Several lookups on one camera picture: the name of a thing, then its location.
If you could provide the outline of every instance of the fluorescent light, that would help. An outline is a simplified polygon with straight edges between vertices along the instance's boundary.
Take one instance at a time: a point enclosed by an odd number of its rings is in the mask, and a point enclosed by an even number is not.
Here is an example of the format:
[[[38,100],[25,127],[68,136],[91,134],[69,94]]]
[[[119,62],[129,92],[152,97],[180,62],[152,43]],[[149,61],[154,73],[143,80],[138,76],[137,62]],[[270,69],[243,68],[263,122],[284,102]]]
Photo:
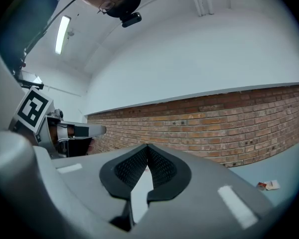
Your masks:
[[[65,32],[66,32],[66,29],[68,28],[70,20],[71,20],[71,18],[69,18],[67,16],[63,16],[61,19],[59,32],[58,32],[58,36],[56,38],[56,45],[55,45],[55,53],[57,53],[57,54],[61,54]]]

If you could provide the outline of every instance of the black cable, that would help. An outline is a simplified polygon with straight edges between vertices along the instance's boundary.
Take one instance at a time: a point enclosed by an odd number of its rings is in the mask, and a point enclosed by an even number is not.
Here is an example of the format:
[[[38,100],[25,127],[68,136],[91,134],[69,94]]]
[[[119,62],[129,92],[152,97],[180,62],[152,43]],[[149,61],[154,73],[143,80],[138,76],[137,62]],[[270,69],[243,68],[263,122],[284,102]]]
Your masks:
[[[76,0],[72,0],[66,7],[64,7],[52,20],[51,22],[40,32],[38,33],[33,40],[30,42],[30,44],[28,45],[28,47],[24,50],[25,55],[27,55],[32,48],[35,46],[35,44],[46,34],[48,28],[50,27],[50,25],[55,21],[55,19],[67,8],[69,7],[72,3],[74,3]]]

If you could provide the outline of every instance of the person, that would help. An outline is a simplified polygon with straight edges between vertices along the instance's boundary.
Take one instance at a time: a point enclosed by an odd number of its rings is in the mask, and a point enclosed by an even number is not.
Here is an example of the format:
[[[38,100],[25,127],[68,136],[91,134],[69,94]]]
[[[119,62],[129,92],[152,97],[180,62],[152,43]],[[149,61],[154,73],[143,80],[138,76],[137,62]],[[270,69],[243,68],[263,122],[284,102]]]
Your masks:
[[[133,13],[141,0],[83,0],[99,12],[122,18]],[[59,0],[15,0],[0,22],[0,55],[18,77],[25,58],[44,35]]]

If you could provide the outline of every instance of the white ceiling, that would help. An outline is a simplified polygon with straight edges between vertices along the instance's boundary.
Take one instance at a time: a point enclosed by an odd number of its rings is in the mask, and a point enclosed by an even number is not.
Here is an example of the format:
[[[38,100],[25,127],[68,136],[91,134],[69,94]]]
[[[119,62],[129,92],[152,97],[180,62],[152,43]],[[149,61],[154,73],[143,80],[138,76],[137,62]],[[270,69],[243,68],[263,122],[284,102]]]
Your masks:
[[[60,0],[56,13],[70,1],[72,0]],[[229,0],[212,1],[215,13],[218,9],[229,7]],[[206,8],[206,0],[203,0],[203,4]],[[249,0],[244,6],[264,10],[261,0]],[[122,28],[119,19],[97,14],[96,8],[82,0],[76,0],[63,12],[63,15],[71,17],[68,31],[73,31],[74,35],[68,39],[66,36],[62,54],[57,55],[54,52],[61,16],[51,25],[32,52],[36,53],[36,57],[41,57],[41,61],[50,63],[51,67],[61,63],[63,67],[66,65],[89,76],[110,61],[115,52],[149,27],[180,13],[197,13],[193,0],[142,0],[138,11],[143,20],[128,28]]]

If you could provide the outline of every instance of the black cap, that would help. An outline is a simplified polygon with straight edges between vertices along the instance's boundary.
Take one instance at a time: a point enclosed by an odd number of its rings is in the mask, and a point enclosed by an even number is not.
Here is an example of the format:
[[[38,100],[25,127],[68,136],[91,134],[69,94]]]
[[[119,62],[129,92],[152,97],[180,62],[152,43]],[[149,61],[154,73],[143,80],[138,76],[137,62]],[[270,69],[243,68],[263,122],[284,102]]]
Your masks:
[[[107,12],[108,16],[124,18],[132,14],[140,5],[141,0],[125,0],[119,7],[114,7]]]

